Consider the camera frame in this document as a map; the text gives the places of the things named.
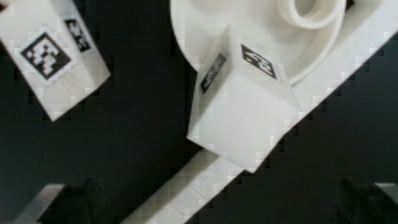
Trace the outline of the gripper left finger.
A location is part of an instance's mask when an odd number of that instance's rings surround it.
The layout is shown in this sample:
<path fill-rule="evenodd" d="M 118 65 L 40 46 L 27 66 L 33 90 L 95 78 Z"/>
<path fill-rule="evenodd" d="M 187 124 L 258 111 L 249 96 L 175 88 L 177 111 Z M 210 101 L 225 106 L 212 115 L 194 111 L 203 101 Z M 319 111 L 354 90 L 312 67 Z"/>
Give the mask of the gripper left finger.
<path fill-rule="evenodd" d="M 11 224 L 106 224 L 98 182 L 90 179 L 82 185 L 49 184 Z"/>

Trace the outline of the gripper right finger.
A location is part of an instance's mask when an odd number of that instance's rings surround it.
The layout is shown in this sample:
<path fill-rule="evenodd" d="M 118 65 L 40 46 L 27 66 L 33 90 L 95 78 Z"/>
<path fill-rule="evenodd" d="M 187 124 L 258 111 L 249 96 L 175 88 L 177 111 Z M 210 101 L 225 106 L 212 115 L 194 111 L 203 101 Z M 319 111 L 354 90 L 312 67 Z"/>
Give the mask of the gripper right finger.
<path fill-rule="evenodd" d="M 336 224 L 398 224 L 398 184 L 342 180 Z"/>

